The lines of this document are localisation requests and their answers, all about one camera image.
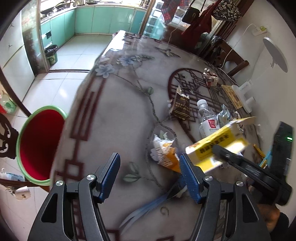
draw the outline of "red plaid garment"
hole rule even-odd
[[[173,20],[178,6],[189,6],[189,0],[163,0],[163,2],[160,10],[166,24],[169,24]]]

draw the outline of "kitchen cabinet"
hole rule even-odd
[[[109,33],[113,34],[119,30],[129,31],[134,9],[127,7],[115,7],[110,23]]]
[[[62,46],[65,40],[65,14],[58,15],[50,20],[52,30],[52,43],[58,47]]]
[[[41,38],[42,38],[42,43],[43,46],[45,47],[46,45],[48,45],[51,41],[52,41],[52,37],[50,36],[49,38],[47,38],[45,36],[45,34],[51,31],[51,27],[50,27],[50,20],[41,24]]]
[[[16,51],[2,71],[17,97],[23,100],[34,80],[25,46]]]
[[[95,7],[80,7],[76,9],[75,33],[90,34]]]
[[[95,7],[92,21],[92,33],[108,34],[113,18],[114,7]]]
[[[21,12],[19,12],[0,41],[0,67],[3,68],[14,53],[23,45]]]
[[[131,33],[138,34],[146,11],[137,10],[131,26]]]
[[[75,11],[65,13],[65,41],[67,42],[75,34]]]

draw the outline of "silver screw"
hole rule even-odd
[[[90,174],[90,175],[88,175],[87,177],[86,177],[86,179],[87,180],[93,180],[93,179],[95,179],[95,175],[94,174]]]
[[[207,176],[205,176],[205,180],[208,181],[208,182],[210,182],[211,180],[213,180],[213,177],[207,175]]]
[[[242,187],[244,185],[244,183],[242,181],[236,181],[236,184],[239,186],[239,187]]]
[[[64,182],[62,181],[62,180],[59,180],[59,181],[57,181],[56,182],[56,185],[59,187],[59,186],[61,186],[61,185],[63,185],[64,184]]]

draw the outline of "red garment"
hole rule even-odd
[[[186,45],[194,48],[200,38],[200,35],[204,32],[210,33],[212,30],[212,13],[221,0],[211,4],[206,10],[202,12],[199,18],[197,18],[183,33],[182,39]]]

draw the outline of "power outlet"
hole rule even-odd
[[[260,35],[260,34],[264,34],[264,33],[267,33],[267,28],[266,27],[264,27],[264,26],[261,26],[261,27],[257,27],[256,29],[254,29],[253,31],[252,31],[252,34],[254,35],[254,36],[257,36],[257,35]]]

